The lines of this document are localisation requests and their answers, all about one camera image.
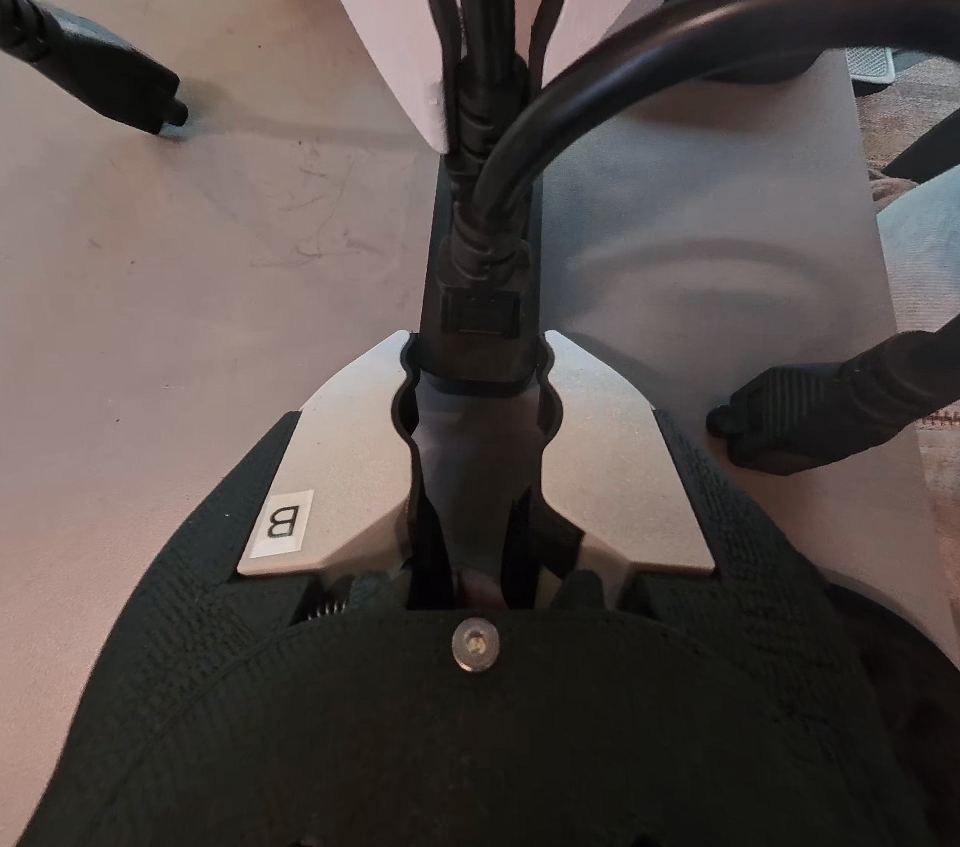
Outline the grey mesh office chair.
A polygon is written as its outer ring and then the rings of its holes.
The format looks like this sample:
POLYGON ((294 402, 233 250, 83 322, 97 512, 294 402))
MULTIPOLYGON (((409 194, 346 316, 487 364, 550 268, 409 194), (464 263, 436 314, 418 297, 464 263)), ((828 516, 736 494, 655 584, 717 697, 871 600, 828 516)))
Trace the grey mesh office chair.
POLYGON ((889 47, 851 47, 845 50, 845 57, 857 98, 878 94, 896 81, 894 54, 889 47))

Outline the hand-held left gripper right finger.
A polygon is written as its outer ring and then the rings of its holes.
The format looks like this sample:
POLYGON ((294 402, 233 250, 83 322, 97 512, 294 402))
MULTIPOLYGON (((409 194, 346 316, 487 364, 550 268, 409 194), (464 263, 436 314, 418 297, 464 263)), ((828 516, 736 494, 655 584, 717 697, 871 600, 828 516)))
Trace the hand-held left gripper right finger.
POLYGON ((711 553, 650 401, 555 329, 542 336, 539 494, 582 533, 577 569, 711 574, 711 553))

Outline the black power strip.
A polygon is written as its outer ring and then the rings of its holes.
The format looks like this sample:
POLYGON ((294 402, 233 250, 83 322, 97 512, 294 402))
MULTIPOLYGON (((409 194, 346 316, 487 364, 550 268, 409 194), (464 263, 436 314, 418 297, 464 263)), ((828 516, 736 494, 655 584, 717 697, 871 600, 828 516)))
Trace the black power strip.
POLYGON ((481 229, 474 188, 530 94, 515 0, 427 0, 441 53, 441 156, 417 336, 420 369, 447 393, 507 397, 534 374, 540 325, 541 195, 481 229))

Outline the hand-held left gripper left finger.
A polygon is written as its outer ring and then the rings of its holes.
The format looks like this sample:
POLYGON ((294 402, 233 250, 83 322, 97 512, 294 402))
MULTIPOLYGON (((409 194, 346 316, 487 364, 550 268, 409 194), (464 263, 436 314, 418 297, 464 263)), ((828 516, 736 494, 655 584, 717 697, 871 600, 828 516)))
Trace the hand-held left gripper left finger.
POLYGON ((398 330, 300 409, 237 565, 239 574, 398 574, 411 555, 414 461, 394 418, 413 339, 398 330))

